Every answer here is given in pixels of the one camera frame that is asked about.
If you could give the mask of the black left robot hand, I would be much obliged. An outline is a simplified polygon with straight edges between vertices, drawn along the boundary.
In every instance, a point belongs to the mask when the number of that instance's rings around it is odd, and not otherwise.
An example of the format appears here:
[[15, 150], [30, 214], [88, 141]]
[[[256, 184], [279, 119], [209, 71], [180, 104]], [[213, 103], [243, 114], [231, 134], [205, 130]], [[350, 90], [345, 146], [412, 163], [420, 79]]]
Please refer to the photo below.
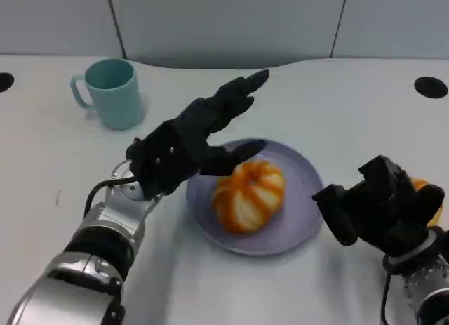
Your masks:
[[145, 199], [169, 195], [195, 174], [229, 176], [234, 169], [266, 146], [250, 140], [233, 150], [209, 145], [210, 135], [226, 128], [254, 103], [253, 93], [269, 78], [264, 69], [238, 77], [208, 98], [193, 100], [174, 119], [164, 121], [144, 139], [136, 138], [126, 150], [129, 169]]

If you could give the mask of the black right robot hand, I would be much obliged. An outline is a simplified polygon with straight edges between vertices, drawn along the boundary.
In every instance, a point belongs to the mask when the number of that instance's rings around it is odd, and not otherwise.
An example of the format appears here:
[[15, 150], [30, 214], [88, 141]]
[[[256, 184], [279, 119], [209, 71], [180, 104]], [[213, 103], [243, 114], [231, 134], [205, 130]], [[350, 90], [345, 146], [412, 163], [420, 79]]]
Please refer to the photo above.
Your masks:
[[363, 180], [353, 187], [331, 184], [312, 197], [336, 240], [351, 246], [362, 239], [391, 257], [420, 246], [444, 190], [432, 184], [416, 190], [407, 172], [382, 155], [358, 171]]

